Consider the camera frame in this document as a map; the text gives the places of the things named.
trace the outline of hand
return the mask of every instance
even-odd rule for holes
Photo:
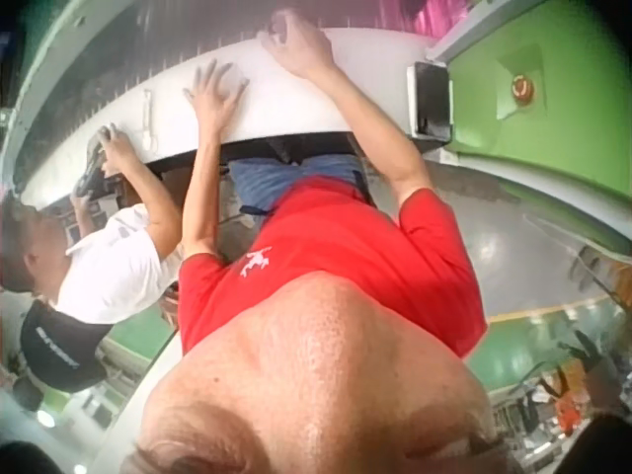
[[[217,61],[213,59],[203,73],[198,68],[193,88],[184,91],[185,97],[196,111],[200,143],[220,140],[221,133],[235,114],[249,82],[243,79],[230,94],[221,94],[219,83],[232,64],[224,64],[218,69],[216,66]]]
[[[72,208],[75,209],[75,212],[86,212],[89,208],[92,192],[89,192],[85,196],[81,197],[78,197],[75,193],[76,190],[72,190],[72,193],[70,194],[70,203],[72,204]]]
[[[293,10],[281,10],[273,15],[271,36],[268,32],[259,32],[258,38],[273,58],[292,74],[312,82],[338,69],[334,61],[332,44],[325,34]]]
[[[110,124],[110,137],[99,131],[99,141],[106,152],[106,162],[102,166],[106,178],[120,173],[130,163],[140,161],[127,135],[113,123]]]

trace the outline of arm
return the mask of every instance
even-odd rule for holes
[[[400,205],[416,190],[431,188],[421,153],[338,68],[325,34],[292,11],[281,11],[276,16],[275,24],[286,23],[287,39],[280,43],[278,38],[261,32],[262,45],[281,66],[309,80],[332,99],[368,160],[392,187]]]
[[[213,61],[203,74],[198,70],[193,88],[185,90],[199,125],[199,145],[183,214],[185,258],[194,254],[216,255],[221,135],[248,85],[247,81],[242,81],[236,90],[222,96],[219,83],[230,64],[217,70],[215,65]]]
[[[79,235],[81,238],[92,234],[96,229],[95,223],[90,215],[90,195],[78,197],[73,193],[70,195],[70,202],[75,211],[77,225],[79,226]]]
[[[111,137],[100,135],[106,151],[104,172],[107,176],[122,173],[147,207],[149,225],[146,230],[160,261],[175,249],[182,236],[182,216],[169,192],[138,159],[127,135],[111,127]]]

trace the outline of jeans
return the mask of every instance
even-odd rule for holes
[[[235,192],[244,204],[243,213],[253,215],[261,227],[267,214],[298,181],[310,176],[327,176],[359,186],[364,180],[362,165],[354,155],[321,155],[303,160],[301,165],[286,165],[274,158],[246,158],[228,164]]]

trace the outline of orange object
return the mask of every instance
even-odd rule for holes
[[[582,415],[575,405],[573,394],[568,391],[555,403],[557,421],[566,436],[570,435],[582,421]]]
[[[529,104],[534,92],[535,86],[532,80],[522,74],[515,76],[512,81],[512,94],[516,102],[524,106]]]

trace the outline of green wall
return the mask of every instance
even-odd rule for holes
[[[174,332],[161,315],[160,307],[155,304],[116,324],[108,334],[108,339],[143,358],[153,360]]]
[[[580,3],[549,0],[450,62],[450,148],[550,168],[632,196],[627,59]],[[532,104],[519,110],[511,95],[516,74],[535,84]]]
[[[594,341],[603,332],[613,330],[616,308],[610,299],[575,310],[577,320],[574,321],[565,311],[554,311],[540,318],[493,322],[483,341],[467,359],[467,365],[486,390],[497,390],[518,383],[539,362],[568,360],[567,353],[557,344],[562,341],[580,347],[573,335],[575,329],[582,330]],[[547,363],[537,373],[551,369],[551,363]]]

